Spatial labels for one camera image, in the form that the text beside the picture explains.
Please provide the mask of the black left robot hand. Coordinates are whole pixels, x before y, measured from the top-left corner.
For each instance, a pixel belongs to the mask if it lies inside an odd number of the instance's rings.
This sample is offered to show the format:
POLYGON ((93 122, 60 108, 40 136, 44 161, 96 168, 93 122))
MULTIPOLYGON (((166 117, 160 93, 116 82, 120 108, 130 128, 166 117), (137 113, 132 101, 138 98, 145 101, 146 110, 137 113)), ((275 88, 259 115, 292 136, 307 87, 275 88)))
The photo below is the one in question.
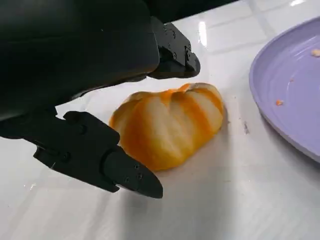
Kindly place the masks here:
POLYGON ((109 192, 160 199, 163 186, 88 112, 57 117, 86 93, 156 79, 191 78, 190 41, 143 0, 3 0, 0 3, 0 135, 37 146, 52 170, 109 192))

